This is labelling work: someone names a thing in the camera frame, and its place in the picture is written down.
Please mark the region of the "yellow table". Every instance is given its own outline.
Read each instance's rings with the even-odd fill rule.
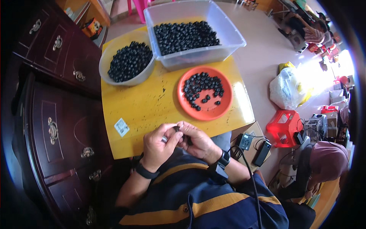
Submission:
[[[147,31],[146,27],[138,30]],[[103,51],[112,41],[103,45]],[[162,123],[185,120],[213,137],[254,122],[249,96],[233,57],[229,56],[223,62],[207,66],[214,67],[227,76],[233,88],[234,99],[226,114],[206,122],[190,117],[178,102],[177,84],[188,69],[168,72],[156,61],[151,76],[137,86],[113,86],[101,80],[104,120],[114,159],[140,155],[144,134]],[[123,137],[114,127],[120,118],[130,128]]]

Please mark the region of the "barcode label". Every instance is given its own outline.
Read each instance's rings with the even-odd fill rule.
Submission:
[[[115,124],[115,128],[121,137],[123,137],[130,130],[122,118],[119,119]]]

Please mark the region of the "wrist device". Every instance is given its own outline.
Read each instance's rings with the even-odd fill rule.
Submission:
[[[156,171],[155,173],[151,173],[149,171],[147,171],[141,163],[139,163],[136,167],[136,172],[138,174],[140,174],[141,176],[143,176],[146,179],[154,179],[159,175],[159,171]]]
[[[229,176],[225,173],[225,166],[227,166],[230,162],[230,154],[223,150],[223,153],[218,161],[213,163],[208,167],[208,171],[210,171],[215,177],[219,179],[227,180]]]

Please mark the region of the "navy and yellow striped shirt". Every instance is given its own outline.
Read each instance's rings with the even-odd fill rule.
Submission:
[[[112,216],[115,228],[258,228],[252,181],[232,188],[211,179],[208,165],[191,155],[160,167],[146,195]],[[279,200],[254,174],[263,228],[288,228]]]

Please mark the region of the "red plate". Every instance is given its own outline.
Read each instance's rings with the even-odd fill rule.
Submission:
[[[199,92],[200,97],[196,99],[196,104],[201,107],[200,111],[197,111],[195,108],[191,107],[188,100],[184,96],[183,88],[184,82],[189,79],[192,75],[196,73],[207,72],[210,77],[217,76],[221,79],[221,83],[224,89],[224,95],[222,98],[217,96],[213,97],[214,90],[203,90]],[[202,99],[206,98],[206,95],[210,95],[211,99],[207,101],[207,103],[202,103]],[[215,120],[221,116],[223,116],[230,108],[232,102],[232,89],[229,80],[224,76],[220,71],[208,67],[208,66],[198,66],[194,67],[191,70],[184,73],[182,78],[178,83],[178,100],[184,111],[186,111],[190,116],[195,119],[210,121]]]

